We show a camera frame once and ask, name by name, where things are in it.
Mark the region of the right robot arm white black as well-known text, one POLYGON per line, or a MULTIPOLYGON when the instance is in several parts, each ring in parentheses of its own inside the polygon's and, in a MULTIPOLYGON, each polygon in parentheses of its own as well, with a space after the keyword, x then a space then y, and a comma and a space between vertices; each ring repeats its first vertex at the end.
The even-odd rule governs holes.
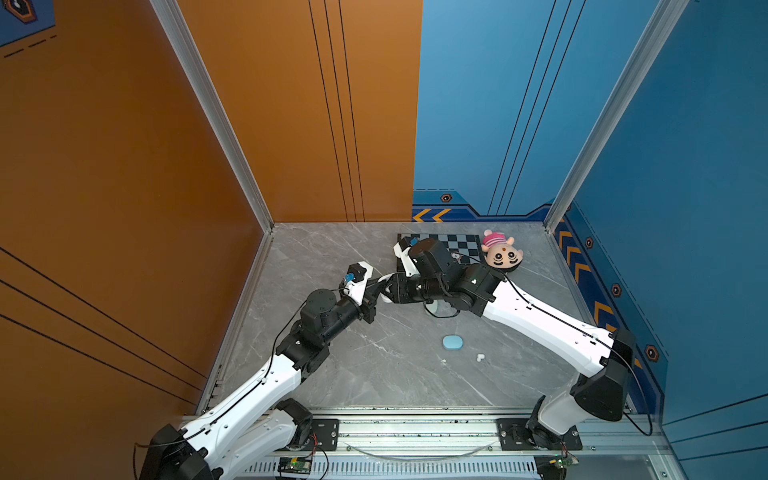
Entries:
POLYGON ((571 383, 535 404, 521 431, 530 445, 559 448, 569 431, 587 419, 623 418, 635 377, 630 331, 575 319, 531 296, 499 270, 460 263, 434 238, 415 244, 401 240, 393 250, 403 269, 384 281, 383 292, 392 302, 447 303, 527 336, 576 370, 571 383))

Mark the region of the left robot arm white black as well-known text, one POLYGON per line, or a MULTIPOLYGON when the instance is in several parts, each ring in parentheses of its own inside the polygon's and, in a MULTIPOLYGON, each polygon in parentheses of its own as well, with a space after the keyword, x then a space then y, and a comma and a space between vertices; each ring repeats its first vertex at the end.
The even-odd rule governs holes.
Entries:
POLYGON ((389 276, 348 279, 339 291, 313 291, 249 380, 183 427, 155 433, 144 460, 132 462, 135 478, 235 479, 275 451, 306 447, 313 416, 291 393, 328 358, 336 336, 357 320, 373 321, 390 283, 389 276))

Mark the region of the light blue earbud case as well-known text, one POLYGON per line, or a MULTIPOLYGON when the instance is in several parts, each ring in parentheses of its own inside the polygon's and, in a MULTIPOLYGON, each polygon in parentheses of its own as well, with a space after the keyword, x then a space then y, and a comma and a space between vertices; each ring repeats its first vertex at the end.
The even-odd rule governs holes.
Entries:
POLYGON ((460 350, 464 346, 464 340, 459 335, 446 335, 442 338, 442 346, 448 351, 460 350))

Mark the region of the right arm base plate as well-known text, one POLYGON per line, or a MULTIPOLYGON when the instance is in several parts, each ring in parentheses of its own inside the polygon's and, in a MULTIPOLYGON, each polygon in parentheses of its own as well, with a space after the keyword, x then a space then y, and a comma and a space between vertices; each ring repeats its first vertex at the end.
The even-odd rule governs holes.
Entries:
POLYGON ((575 426, 564 435, 556 435, 539 425, 529 427, 528 421, 522 418, 500 418, 496 420, 496 427, 503 451, 583 449, 581 436, 575 426))

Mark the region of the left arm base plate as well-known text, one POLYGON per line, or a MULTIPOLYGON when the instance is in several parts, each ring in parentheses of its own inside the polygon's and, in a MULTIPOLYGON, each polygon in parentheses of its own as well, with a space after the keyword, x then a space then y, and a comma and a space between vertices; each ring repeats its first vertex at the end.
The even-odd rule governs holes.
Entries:
POLYGON ((300 425, 287 445, 292 451, 311 451, 321 447, 325 452, 337 450, 339 420, 335 418, 313 419, 300 425))

